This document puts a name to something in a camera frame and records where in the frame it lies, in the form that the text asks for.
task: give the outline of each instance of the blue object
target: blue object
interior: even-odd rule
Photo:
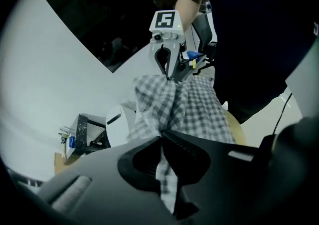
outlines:
[[[69,138],[69,147],[75,148],[75,136],[70,136]]]
[[[202,55],[202,53],[199,53],[197,51],[187,51],[186,53],[187,53],[189,59],[194,59],[194,58],[198,57],[199,55]]]

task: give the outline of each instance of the gray checkered towel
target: gray checkered towel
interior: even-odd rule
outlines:
[[[235,143],[212,78],[191,76],[175,83],[165,75],[142,76],[134,80],[134,90],[141,117],[128,141],[161,136],[162,130],[171,129],[207,140]],[[173,213],[177,177],[163,152],[156,179],[161,182],[161,199]]]

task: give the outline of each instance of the black office chair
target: black office chair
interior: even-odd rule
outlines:
[[[214,66],[217,43],[214,41],[210,42],[213,38],[213,33],[209,26],[207,14],[197,16],[192,25],[199,37],[198,52],[205,54],[205,61],[208,62],[202,68],[199,68],[198,72],[193,73],[193,75],[198,75],[201,70]]]

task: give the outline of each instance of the chair backrest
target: chair backrest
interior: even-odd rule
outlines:
[[[201,52],[213,38],[213,33],[209,26],[207,14],[197,16],[192,25],[199,37],[198,52]]]

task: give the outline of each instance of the plaid fabric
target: plaid fabric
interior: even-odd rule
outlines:
[[[165,75],[141,76],[134,80],[137,110],[141,117],[128,135],[128,141],[161,136],[171,129],[195,137],[235,144],[225,111],[213,89],[210,77],[191,76],[175,83]],[[161,183],[161,199],[173,213],[177,177],[165,156],[161,156],[156,179]]]

